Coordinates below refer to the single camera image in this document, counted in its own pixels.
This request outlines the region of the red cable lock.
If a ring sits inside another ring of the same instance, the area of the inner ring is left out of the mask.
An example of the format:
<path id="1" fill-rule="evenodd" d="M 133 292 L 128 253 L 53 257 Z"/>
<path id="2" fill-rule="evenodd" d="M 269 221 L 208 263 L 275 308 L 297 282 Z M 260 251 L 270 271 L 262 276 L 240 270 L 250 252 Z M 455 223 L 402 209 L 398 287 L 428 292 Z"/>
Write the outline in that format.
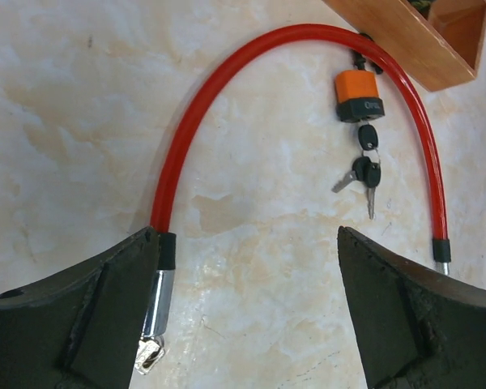
<path id="1" fill-rule="evenodd" d="M 177 270 L 168 341 L 349 329 L 336 235 L 348 225 L 432 265 L 427 172 L 415 123 L 386 75 L 377 121 L 382 183 L 332 186 L 359 154 L 335 114 L 345 49 L 287 44 L 239 71 L 209 108 L 181 171 L 170 230 Z"/>

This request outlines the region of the black head key bunch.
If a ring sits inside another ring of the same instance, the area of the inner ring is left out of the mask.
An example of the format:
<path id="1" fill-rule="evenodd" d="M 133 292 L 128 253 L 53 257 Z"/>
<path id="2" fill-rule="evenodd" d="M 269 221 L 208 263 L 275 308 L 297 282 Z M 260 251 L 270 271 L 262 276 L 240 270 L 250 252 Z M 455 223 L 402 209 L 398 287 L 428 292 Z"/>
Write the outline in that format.
<path id="1" fill-rule="evenodd" d="M 374 160 L 369 153 L 377 152 L 379 138 L 376 128 L 369 122 L 359 122 L 357 127 L 357 139 L 362 153 L 353 162 L 351 169 L 343 175 L 332 188 L 334 193 L 339 193 L 353 182 L 361 182 L 366 188 L 369 219 L 375 217 L 376 189 L 382 179 L 382 168 L 379 158 Z"/>

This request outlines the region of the silver key bunch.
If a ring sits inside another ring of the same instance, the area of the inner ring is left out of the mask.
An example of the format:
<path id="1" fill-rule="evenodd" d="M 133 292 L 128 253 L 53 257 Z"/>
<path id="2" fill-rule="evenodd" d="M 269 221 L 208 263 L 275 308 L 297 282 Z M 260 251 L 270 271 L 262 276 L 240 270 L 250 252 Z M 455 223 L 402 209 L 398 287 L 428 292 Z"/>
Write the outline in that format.
<path id="1" fill-rule="evenodd" d="M 148 375 L 164 355 L 165 346 L 163 336 L 141 338 L 134 360 L 134 369 L 142 375 Z"/>

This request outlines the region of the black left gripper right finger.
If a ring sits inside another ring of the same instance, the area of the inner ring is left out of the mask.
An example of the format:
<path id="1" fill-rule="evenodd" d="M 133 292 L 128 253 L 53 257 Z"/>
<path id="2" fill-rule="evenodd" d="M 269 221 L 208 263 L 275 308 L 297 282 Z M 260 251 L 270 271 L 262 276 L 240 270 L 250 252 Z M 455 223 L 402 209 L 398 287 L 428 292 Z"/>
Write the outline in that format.
<path id="1" fill-rule="evenodd" d="M 338 231 L 339 267 L 369 388 L 486 388 L 486 290 Z"/>

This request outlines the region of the orange black padlock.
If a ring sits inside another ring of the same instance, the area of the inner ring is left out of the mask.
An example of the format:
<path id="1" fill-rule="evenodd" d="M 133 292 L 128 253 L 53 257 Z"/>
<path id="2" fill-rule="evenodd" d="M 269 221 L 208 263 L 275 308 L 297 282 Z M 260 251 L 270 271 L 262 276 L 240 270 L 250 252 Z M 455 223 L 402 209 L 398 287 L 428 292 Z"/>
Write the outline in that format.
<path id="1" fill-rule="evenodd" d="M 379 96 L 376 76 L 383 69 L 370 60 L 373 71 L 366 69 L 367 59 L 352 51 L 354 68 L 335 77 L 336 113 L 341 122 L 356 123 L 385 116 L 383 100 Z"/>

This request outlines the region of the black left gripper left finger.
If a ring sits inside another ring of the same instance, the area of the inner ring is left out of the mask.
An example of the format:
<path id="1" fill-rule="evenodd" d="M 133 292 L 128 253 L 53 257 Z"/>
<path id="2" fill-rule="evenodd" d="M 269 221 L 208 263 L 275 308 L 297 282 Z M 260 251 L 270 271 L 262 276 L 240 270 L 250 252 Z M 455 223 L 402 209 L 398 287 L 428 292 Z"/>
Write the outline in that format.
<path id="1" fill-rule="evenodd" d="M 127 388 L 158 250 L 146 227 L 0 294 L 0 388 Z"/>

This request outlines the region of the wooden compartment tray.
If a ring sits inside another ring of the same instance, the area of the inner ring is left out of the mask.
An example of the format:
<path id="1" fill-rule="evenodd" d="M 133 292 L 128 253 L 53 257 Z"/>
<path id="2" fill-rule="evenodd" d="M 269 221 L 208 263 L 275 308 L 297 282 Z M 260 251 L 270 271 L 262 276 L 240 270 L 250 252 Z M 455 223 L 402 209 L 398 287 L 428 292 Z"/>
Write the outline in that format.
<path id="1" fill-rule="evenodd" d="M 327 1 L 371 36 L 429 92 L 476 79 L 486 31 L 486 1 L 433 1 L 427 15 L 399 0 Z"/>

